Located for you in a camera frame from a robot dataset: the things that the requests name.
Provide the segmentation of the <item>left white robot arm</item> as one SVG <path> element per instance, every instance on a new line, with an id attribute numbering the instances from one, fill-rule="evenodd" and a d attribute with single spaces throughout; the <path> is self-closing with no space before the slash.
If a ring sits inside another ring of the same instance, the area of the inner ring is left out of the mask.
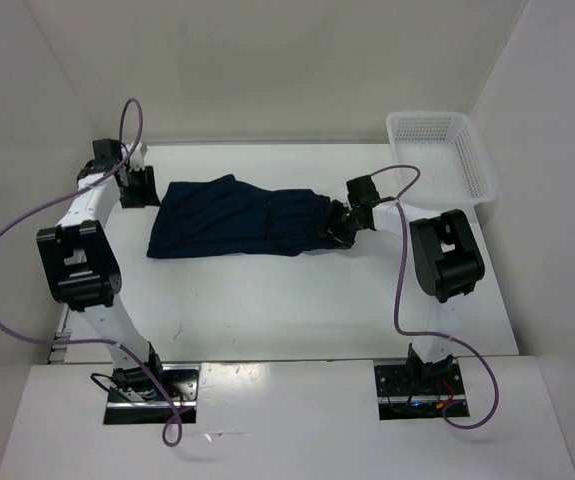
<path id="1" fill-rule="evenodd" d="M 153 168 L 144 163 L 147 146 L 140 141 L 102 139 L 92 147 L 94 158 L 79 172 L 77 196 L 66 214 L 36 235 L 40 258 L 52 297 L 79 313 L 108 342 L 111 381 L 118 394 L 157 400 L 167 376 L 123 305 L 119 263 L 104 231 L 115 205 L 160 204 Z"/>

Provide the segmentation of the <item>navy blue shorts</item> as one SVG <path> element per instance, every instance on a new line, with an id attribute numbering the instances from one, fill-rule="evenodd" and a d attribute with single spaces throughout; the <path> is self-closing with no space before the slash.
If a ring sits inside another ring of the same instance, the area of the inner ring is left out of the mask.
<path id="1" fill-rule="evenodd" d="M 209 182 L 172 182 L 154 220 L 147 256 L 231 254 L 293 257 L 333 250 L 326 232 L 332 200 L 310 189 L 265 190 L 232 174 Z"/>

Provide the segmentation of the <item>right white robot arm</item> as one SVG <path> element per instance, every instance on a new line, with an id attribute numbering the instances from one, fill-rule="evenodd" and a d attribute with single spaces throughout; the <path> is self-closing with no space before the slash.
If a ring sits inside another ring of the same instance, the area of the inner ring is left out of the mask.
<path id="1" fill-rule="evenodd" d="M 402 240 L 401 259 L 413 262 L 416 281 L 431 299 L 426 326 L 410 337 L 406 359 L 407 385 L 427 393 L 451 372 L 451 343 L 467 297 L 485 275 L 485 266 L 466 214 L 405 206 L 383 198 L 373 177 L 346 182 L 348 202 L 332 203 L 327 233 L 349 248 L 361 230 L 395 235 Z"/>

